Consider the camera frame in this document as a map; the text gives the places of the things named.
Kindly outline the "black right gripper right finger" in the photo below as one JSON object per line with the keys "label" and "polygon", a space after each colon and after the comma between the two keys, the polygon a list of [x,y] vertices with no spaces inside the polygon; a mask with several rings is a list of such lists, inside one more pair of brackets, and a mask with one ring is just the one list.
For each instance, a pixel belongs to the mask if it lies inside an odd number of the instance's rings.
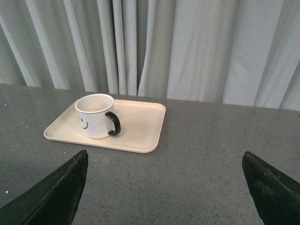
{"label": "black right gripper right finger", "polygon": [[300,223],[300,184],[247,151],[242,170],[259,217],[265,225]]}

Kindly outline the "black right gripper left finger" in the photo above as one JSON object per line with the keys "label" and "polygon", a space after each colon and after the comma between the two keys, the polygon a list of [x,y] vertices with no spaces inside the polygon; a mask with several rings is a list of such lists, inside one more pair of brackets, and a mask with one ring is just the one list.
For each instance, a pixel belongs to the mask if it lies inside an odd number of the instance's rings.
{"label": "black right gripper left finger", "polygon": [[70,225],[84,190],[88,153],[82,150],[0,209],[2,225]]}

